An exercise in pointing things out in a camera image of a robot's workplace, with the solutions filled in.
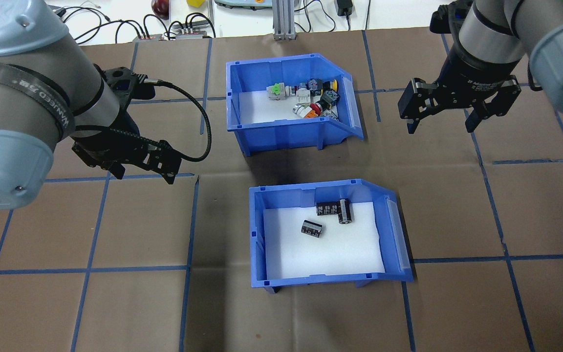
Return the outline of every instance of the electronic component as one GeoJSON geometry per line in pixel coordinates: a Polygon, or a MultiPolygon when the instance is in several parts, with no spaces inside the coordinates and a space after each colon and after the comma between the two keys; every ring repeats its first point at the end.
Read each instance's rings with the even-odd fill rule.
{"type": "Polygon", "coordinates": [[[292,112],[299,116],[300,118],[313,118],[319,117],[319,113],[314,111],[311,107],[306,107],[301,104],[297,104],[292,108],[292,112]]]}
{"type": "Polygon", "coordinates": [[[266,93],[270,100],[286,100],[286,86],[283,83],[266,87],[266,93]]]}
{"type": "Polygon", "coordinates": [[[317,101],[317,104],[321,107],[321,110],[331,110],[336,105],[336,103],[338,103],[339,99],[340,96],[338,95],[338,93],[336,93],[332,89],[328,89],[324,91],[323,95],[321,95],[321,98],[319,101],[317,101]]]}
{"type": "Polygon", "coordinates": [[[339,223],[351,223],[351,203],[346,198],[340,199],[338,202],[317,203],[317,215],[337,215],[339,223]]]}
{"type": "Polygon", "coordinates": [[[317,215],[337,215],[339,202],[322,202],[317,203],[317,215]]]}
{"type": "Polygon", "coordinates": [[[348,199],[338,201],[338,222],[342,224],[351,223],[351,206],[348,199]]]}
{"type": "Polygon", "coordinates": [[[300,104],[310,105],[312,102],[310,95],[311,93],[306,83],[300,83],[299,86],[297,86],[297,99],[300,104]]]}
{"type": "Polygon", "coordinates": [[[336,13],[338,16],[349,16],[353,13],[353,2],[351,0],[336,0],[336,13]]]}
{"type": "Polygon", "coordinates": [[[303,225],[301,226],[301,233],[314,236],[316,238],[320,237],[322,231],[323,226],[321,224],[308,220],[304,220],[303,225]]]}

